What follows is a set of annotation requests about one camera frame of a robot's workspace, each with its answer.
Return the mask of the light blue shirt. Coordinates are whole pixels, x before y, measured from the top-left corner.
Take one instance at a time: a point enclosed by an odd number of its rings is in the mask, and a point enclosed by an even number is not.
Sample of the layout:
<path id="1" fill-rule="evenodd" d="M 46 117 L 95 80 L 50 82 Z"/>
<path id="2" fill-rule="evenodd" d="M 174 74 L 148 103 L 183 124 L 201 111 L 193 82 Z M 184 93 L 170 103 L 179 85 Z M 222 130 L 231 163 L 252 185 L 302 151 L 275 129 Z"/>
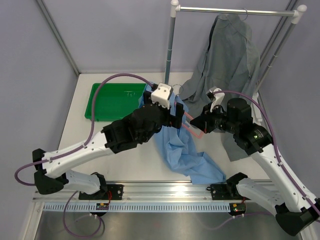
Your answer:
<path id="1" fill-rule="evenodd" d="M 192 134 L 185 128 L 163 126 L 152 137 L 166 166 L 190 177 L 193 184 L 219 184 L 226 174 L 206 152 L 198 152 Z"/>

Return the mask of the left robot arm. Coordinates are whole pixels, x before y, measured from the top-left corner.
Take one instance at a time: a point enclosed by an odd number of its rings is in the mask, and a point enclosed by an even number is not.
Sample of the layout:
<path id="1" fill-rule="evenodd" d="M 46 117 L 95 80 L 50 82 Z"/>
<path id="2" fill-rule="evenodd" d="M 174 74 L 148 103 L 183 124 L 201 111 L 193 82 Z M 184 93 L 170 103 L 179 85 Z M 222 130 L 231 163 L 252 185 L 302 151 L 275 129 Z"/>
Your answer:
<path id="1" fill-rule="evenodd" d="M 65 189 L 81 192 L 93 199 L 103 199 L 108 192 L 105 177 L 99 173 L 76 172 L 73 168 L 97 158 L 136 148 L 148 142 L 162 127 L 179 129 L 184 113 L 181 103 L 176 104 L 174 115 L 170 109 L 148 103 L 123 119 L 103 127 L 88 142 L 79 142 L 52 152 L 34 150 L 34 183 L 38 192 L 49 195 Z"/>

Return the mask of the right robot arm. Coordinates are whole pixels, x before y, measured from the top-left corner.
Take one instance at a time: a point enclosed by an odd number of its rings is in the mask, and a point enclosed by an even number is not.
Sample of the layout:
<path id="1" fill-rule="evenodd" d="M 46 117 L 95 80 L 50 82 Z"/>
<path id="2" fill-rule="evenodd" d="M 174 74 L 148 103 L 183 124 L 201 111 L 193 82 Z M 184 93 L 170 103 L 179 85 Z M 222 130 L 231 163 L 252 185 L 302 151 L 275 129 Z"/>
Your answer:
<path id="1" fill-rule="evenodd" d="M 290 236 L 319 220 L 319 198 L 280 156 L 269 132 L 253 122 L 252 109 L 246 100 L 232 98 L 226 109 L 209 103 L 190 123 L 205 134 L 214 130 L 232 134 L 237 146 L 262 167 L 278 190 L 273 193 L 247 175 L 237 173 L 227 180 L 226 193 L 230 198 L 241 196 L 254 201 L 275 216 L 278 225 Z"/>

